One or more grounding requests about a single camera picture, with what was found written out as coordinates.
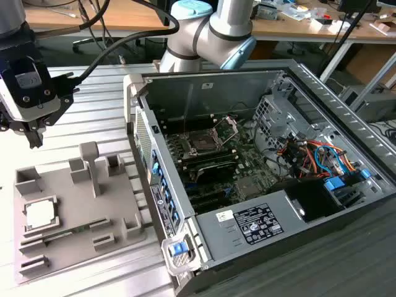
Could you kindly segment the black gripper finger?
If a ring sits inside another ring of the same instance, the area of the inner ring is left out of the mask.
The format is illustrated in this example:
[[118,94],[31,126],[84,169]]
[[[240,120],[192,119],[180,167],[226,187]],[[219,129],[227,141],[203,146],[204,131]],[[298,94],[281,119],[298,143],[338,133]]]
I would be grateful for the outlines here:
[[46,131],[45,123],[42,119],[36,119],[27,123],[25,126],[25,136],[31,149],[40,148],[43,145],[43,133]]
[[5,132],[9,129],[9,121],[7,118],[7,112],[3,105],[1,105],[0,118],[1,118],[0,120],[1,132]]

